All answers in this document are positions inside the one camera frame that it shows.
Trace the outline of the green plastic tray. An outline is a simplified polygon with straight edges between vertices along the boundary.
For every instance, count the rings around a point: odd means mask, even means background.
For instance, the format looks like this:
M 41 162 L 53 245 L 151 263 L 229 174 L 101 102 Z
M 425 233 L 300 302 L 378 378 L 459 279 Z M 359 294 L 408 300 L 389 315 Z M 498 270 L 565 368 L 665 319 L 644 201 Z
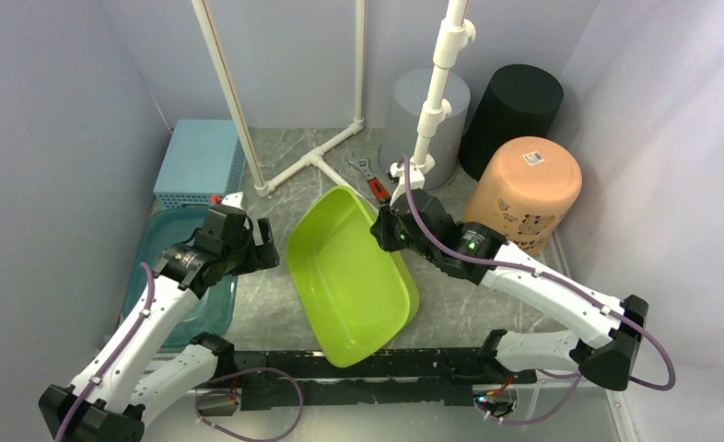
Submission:
M 376 211 L 335 186 L 301 217 L 286 264 L 321 351 L 345 368 L 373 355 L 416 316 L 421 296 L 402 255 L 370 234 Z

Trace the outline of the clear teal plastic tub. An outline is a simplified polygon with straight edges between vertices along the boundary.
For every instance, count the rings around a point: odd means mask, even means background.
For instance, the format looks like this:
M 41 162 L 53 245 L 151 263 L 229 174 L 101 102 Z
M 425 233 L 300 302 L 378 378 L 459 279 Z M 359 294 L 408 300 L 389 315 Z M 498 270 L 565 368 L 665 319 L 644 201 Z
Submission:
M 147 262 L 150 267 L 155 267 L 163 250 L 187 239 L 202 225 L 206 212 L 205 206 L 164 209 L 148 219 L 134 257 L 123 301 L 123 317 L 129 315 L 146 290 L 146 275 L 140 263 Z M 237 281 L 237 277 L 228 275 L 208 289 L 196 306 L 175 325 L 161 350 L 178 352 L 202 332 L 224 335 L 233 317 Z

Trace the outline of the blue plastic basket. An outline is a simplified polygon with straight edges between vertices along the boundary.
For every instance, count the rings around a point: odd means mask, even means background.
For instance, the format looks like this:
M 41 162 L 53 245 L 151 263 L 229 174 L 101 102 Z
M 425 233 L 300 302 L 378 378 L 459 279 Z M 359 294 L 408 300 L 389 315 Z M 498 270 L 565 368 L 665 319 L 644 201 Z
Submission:
M 177 121 L 153 192 L 163 209 L 207 205 L 241 188 L 247 159 L 231 120 Z

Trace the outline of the orange plastic bucket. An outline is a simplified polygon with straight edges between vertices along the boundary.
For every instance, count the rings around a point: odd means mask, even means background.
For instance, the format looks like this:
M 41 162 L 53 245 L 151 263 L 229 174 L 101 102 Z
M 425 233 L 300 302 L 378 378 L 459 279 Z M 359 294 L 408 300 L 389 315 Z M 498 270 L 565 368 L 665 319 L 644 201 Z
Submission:
M 534 256 L 548 244 L 581 187 L 580 166 L 565 148 L 546 138 L 522 136 L 494 153 L 463 217 Z

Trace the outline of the black plastic bucket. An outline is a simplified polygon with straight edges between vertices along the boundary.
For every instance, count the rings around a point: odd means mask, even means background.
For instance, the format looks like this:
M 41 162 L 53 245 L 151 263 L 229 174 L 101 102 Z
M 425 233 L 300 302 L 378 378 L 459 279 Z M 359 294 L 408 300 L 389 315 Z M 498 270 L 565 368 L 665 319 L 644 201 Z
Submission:
M 461 139 L 459 164 L 464 172 L 479 180 L 506 142 L 547 136 L 564 96 L 558 79 L 542 68 L 509 64 L 497 69 Z

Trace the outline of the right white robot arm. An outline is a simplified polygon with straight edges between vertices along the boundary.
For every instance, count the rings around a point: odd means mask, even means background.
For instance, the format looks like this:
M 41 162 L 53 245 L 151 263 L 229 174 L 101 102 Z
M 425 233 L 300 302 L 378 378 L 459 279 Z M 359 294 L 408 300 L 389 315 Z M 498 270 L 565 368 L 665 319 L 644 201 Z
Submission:
M 487 380 L 562 370 L 607 390 L 623 391 L 632 381 L 648 314 L 644 299 L 606 296 L 567 279 L 489 227 L 454 221 L 421 190 L 379 199 L 370 233 L 382 250 L 410 250 L 451 278 L 513 296 L 564 326 L 562 332 L 490 331 L 478 353 Z

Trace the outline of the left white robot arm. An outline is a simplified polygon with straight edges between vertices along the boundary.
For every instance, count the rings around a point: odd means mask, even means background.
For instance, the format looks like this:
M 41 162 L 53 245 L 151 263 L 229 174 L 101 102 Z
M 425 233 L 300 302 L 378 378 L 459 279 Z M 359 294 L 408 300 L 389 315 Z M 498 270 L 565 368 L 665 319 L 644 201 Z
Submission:
M 139 441 L 146 428 L 187 390 L 227 385 L 236 374 L 232 343 L 195 335 L 171 362 L 146 367 L 175 326 L 227 276 L 270 269 L 279 255 L 266 218 L 248 216 L 242 192 L 211 199 L 203 224 L 142 263 L 146 288 L 92 361 L 65 387 L 49 386 L 39 409 L 56 441 Z

